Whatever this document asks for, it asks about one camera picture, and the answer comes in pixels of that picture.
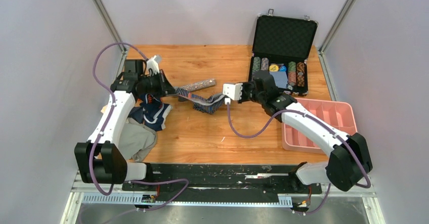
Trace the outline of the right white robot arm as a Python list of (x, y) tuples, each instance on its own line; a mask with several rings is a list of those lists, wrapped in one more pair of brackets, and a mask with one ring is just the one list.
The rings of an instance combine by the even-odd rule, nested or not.
[(291, 126), (315, 143), (328, 161), (301, 163), (289, 178), (290, 188), (302, 192), (311, 184), (332, 184), (341, 191), (353, 186), (370, 188), (368, 173), (373, 169), (366, 139), (359, 133), (348, 134), (329, 125), (284, 93), (268, 71), (258, 71), (248, 82), (232, 86), (229, 97), (239, 104), (252, 101), (270, 116)]

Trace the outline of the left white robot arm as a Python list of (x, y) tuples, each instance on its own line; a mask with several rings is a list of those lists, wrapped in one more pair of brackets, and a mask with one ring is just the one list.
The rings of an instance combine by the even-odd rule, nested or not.
[(148, 61), (126, 60), (124, 71), (115, 79), (107, 109), (94, 132), (84, 143), (77, 143), (74, 155), (84, 183), (122, 184), (136, 182), (142, 190), (155, 184), (155, 176), (147, 171), (147, 164), (128, 162), (118, 149), (119, 139), (131, 109), (138, 96), (173, 96), (175, 88), (159, 69), (161, 56)]

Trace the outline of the navy striped underwear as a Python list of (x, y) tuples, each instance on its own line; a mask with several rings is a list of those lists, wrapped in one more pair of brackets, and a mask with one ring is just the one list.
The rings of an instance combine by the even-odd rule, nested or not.
[(209, 98), (203, 98), (181, 87), (176, 89), (176, 93), (178, 96), (191, 101), (194, 110), (210, 115), (213, 115), (219, 107), (224, 105), (226, 98), (223, 94), (215, 94)]

